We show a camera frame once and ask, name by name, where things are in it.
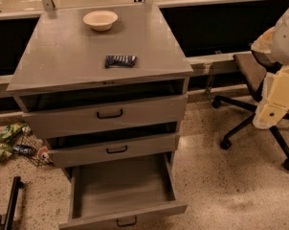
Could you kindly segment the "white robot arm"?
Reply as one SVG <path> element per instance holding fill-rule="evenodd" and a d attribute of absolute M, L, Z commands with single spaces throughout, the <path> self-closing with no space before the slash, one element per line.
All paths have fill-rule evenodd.
<path fill-rule="evenodd" d="M 289 111 L 289 8 L 277 24 L 251 46 L 254 53 L 267 53 L 281 64 L 276 73 L 267 73 L 262 100 L 256 108 L 253 125 L 260 129 L 275 126 Z"/>

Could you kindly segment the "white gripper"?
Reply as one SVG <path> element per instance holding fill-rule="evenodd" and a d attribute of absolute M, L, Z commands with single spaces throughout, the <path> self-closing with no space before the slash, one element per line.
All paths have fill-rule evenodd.
<path fill-rule="evenodd" d="M 257 58 L 272 55 L 272 27 L 258 37 L 251 45 L 251 51 Z M 289 111 L 289 65 L 282 66 L 275 74 L 267 73 L 262 88 L 262 100 L 256 108 L 253 125 L 259 129 L 275 126 Z"/>

